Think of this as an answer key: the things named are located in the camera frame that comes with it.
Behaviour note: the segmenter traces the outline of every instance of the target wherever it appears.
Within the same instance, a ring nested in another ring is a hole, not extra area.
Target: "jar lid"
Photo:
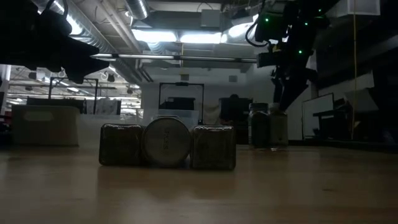
[[[249,105],[249,110],[268,110],[268,103],[251,103]]]
[[[279,110],[279,103],[271,103],[270,109]]]

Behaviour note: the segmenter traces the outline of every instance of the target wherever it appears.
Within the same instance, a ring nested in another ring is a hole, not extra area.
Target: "storage box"
[[[232,126],[196,126],[190,154],[193,169],[229,169],[236,165],[236,140]]]
[[[142,126],[136,124],[104,124],[101,128],[99,163],[104,166],[140,165],[142,131]]]

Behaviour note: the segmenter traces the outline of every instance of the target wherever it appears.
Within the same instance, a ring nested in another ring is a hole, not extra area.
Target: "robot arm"
[[[280,104],[282,111],[308,87],[307,80],[316,81],[317,71],[306,68],[306,65],[313,54],[317,31],[330,25],[325,13],[338,1],[276,0],[271,5],[263,3],[254,23],[257,24],[254,38],[257,42],[266,41],[269,52],[257,56],[257,67],[276,66],[271,75],[275,85],[274,102]],[[271,39],[278,40],[278,44],[271,44]]]

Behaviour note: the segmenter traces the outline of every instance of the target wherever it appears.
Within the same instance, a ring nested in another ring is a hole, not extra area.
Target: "cable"
[[[69,13],[69,6],[67,0],[63,0],[63,17],[67,18],[68,13]]]
[[[201,3],[199,4],[198,8],[197,8],[197,12],[199,11],[199,7],[200,7],[202,4],[206,4],[206,5],[208,5],[212,10],[214,10],[213,7],[212,7],[210,4],[208,4],[207,2],[201,2]]]
[[[268,42],[265,44],[255,44],[255,43],[251,42],[251,40],[249,40],[249,33],[254,28],[254,26],[257,25],[257,23],[258,23],[258,19],[256,19],[256,21],[253,22],[253,24],[251,24],[251,26],[248,28],[248,30],[246,31],[246,34],[244,35],[244,38],[253,47],[265,47],[269,44]]]
[[[54,3],[55,0],[49,0],[47,5],[45,6],[45,10],[50,10],[51,5]]]
[[[356,109],[356,78],[358,76],[358,63],[356,56],[356,0],[354,0],[354,100],[353,100],[353,122],[351,127],[351,140],[354,139],[354,128],[355,128],[355,109]]]

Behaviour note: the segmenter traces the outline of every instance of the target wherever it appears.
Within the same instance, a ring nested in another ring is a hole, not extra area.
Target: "tin lid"
[[[148,160],[162,167],[173,167],[183,162],[191,148],[187,127],[171,117],[159,118],[146,127],[143,150]]]

